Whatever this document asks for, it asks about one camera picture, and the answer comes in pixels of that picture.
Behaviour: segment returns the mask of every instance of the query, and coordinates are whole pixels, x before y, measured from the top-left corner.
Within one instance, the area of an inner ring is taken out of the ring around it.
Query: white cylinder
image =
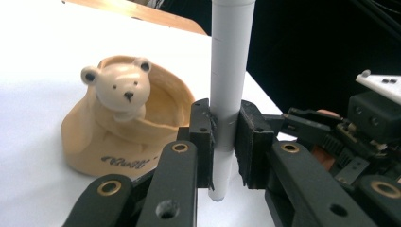
[[[213,0],[210,111],[216,119],[213,184],[209,197],[227,192],[234,152],[236,121],[251,38],[254,0]]]

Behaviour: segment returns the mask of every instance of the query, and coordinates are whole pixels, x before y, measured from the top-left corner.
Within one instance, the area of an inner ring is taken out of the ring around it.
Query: bear snout
[[[128,100],[128,102],[131,102],[131,98],[133,97],[133,92],[124,93],[124,97]]]

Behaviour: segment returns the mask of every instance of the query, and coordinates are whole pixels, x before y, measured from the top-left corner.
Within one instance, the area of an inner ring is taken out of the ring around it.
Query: bear ear
[[[133,64],[141,67],[144,72],[149,72],[151,69],[151,62],[147,58],[137,58],[133,61]]]
[[[94,85],[99,77],[100,70],[93,66],[88,66],[80,71],[80,78],[86,85]]]

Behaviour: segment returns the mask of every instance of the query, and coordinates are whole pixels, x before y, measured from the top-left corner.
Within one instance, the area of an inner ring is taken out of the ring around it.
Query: polar bear figurine
[[[150,95],[150,70],[148,59],[137,58],[132,64],[112,64],[103,69],[85,67],[81,79],[88,86],[95,86],[100,103],[115,111],[114,120],[124,122],[145,118],[145,103]]]

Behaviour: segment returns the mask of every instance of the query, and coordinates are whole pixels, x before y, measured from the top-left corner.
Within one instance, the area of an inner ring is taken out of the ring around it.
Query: white table surface
[[[61,122],[84,96],[80,70],[111,55],[145,56],[209,97],[211,39],[55,0],[0,3],[0,225],[62,226],[95,178],[63,160]],[[246,75],[243,99],[280,110]],[[199,190],[198,226],[272,226],[263,190],[242,186],[214,202]]]

